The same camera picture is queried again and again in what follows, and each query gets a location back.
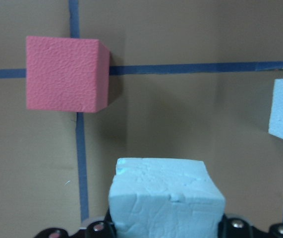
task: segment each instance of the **red foam cube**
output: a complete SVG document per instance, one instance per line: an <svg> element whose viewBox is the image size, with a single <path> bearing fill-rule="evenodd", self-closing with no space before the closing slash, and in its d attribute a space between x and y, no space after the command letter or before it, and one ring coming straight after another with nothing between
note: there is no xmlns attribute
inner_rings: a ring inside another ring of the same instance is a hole
<svg viewBox="0 0 283 238"><path fill-rule="evenodd" d="M110 51L96 39L27 37L27 109L95 113L108 105Z"/></svg>

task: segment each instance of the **blue tape line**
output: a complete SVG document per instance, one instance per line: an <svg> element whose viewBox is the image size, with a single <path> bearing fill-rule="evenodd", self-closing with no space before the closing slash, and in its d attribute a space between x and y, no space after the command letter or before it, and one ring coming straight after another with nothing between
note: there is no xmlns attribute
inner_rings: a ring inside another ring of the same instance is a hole
<svg viewBox="0 0 283 238"><path fill-rule="evenodd" d="M79 34L77 30L75 32L71 30L71 35ZM110 75L258 72L269 70L283 70L283 61L111 66ZM24 78L26 76L25 71L26 69L23 68L0 69L0 78Z"/></svg>
<svg viewBox="0 0 283 238"><path fill-rule="evenodd" d="M0 69L0 78L25 78L26 69Z"/></svg>
<svg viewBox="0 0 283 238"><path fill-rule="evenodd" d="M78 0L69 0L68 7L70 12L71 38L80 38ZM89 217L86 148L85 148L83 113L76 113L76 149L77 149L81 221L83 222L85 219Z"/></svg>
<svg viewBox="0 0 283 238"><path fill-rule="evenodd" d="M80 22L78 13L78 0L68 0L70 12L70 35L71 38L80 38Z"/></svg>
<svg viewBox="0 0 283 238"><path fill-rule="evenodd" d="M283 70L283 61L111 66L110 75Z"/></svg>
<svg viewBox="0 0 283 238"><path fill-rule="evenodd" d="M76 149L80 192L81 221L89 217L86 148L83 113L76 113Z"/></svg>

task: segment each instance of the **black mount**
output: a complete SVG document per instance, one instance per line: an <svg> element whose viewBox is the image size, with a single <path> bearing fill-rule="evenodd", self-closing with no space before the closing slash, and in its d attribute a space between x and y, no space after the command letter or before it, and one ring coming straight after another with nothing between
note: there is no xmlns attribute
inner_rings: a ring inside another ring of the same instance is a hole
<svg viewBox="0 0 283 238"><path fill-rule="evenodd" d="M103 221L93 222L72 236L64 229L49 228L38 233L35 238L116 238L116 229L108 211ZM219 223L218 238L283 238L283 223L270 226L266 233L244 219L224 215Z"/></svg>

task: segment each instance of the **blue tape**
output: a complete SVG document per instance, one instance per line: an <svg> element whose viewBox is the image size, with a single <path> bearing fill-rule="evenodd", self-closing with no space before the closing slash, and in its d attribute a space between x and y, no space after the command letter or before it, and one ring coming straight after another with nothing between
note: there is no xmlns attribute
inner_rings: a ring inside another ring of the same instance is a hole
<svg viewBox="0 0 283 238"><path fill-rule="evenodd" d="M110 75L283 70L283 61L111 66Z"/></svg>
<svg viewBox="0 0 283 238"><path fill-rule="evenodd" d="M26 69L0 69L0 78L25 78Z"/></svg>
<svg viewBox="0 0 283 238"><path fill-rule="evenodd" d="M80 38L78 0L69 0L70 36ZM76 113L76 149L78 166L78 183L80 196L81 221L89 217L88 183L86 167L86 148L83 113Z"/></svg>
<svg viewBox="0 0 283 238"><path fill-rule="evenodd" d="M78 13L78 0L68 0L70 12L70 35L71 38L80 38L80 22Z"/></svg>
<svg viewBox="0 0 283 238"><path fill-rule="evenodd" d="M80 192L81 221L89 217L86 148L83 113L76 113L76 149Z"/></svg>
<svg viewBox="0 0 283 238"><path fill-rule="evenodd" d="M71 35L79 36L78 29ZM111 66L110 75L258 72L283 70L283 61ZM0 69L0 78L24 78L25 69Z"/></svg>

